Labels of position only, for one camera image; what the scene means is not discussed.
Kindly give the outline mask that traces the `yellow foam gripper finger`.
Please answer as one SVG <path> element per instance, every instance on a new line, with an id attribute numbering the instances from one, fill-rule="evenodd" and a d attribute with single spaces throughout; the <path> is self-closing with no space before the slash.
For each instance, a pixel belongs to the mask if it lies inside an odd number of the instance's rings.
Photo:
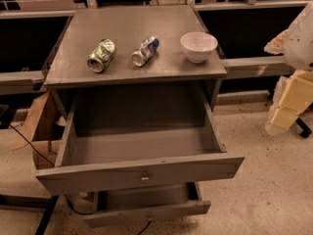
<path id="1" fill-rule="evenodd" d="M 312 103 L 313 71 L 296 70 L 289 78 L 281 76 L 276 84 L 265 130 L 271 135 L 288 131 Z"/>

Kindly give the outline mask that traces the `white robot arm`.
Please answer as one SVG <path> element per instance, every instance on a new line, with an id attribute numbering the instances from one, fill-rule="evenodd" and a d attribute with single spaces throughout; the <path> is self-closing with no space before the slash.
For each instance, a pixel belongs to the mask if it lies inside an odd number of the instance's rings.
<path id="1" fill-rule="evenodd" d="M 313 3 L 309 2 L 282 31 L 264 47 L 270 54 L 283 54 L 285 63 L 295 69 L 289 78 L 281 76 L 276 84 L 273 104 L 265 129 L 281 134 L 313 103 Z"/>

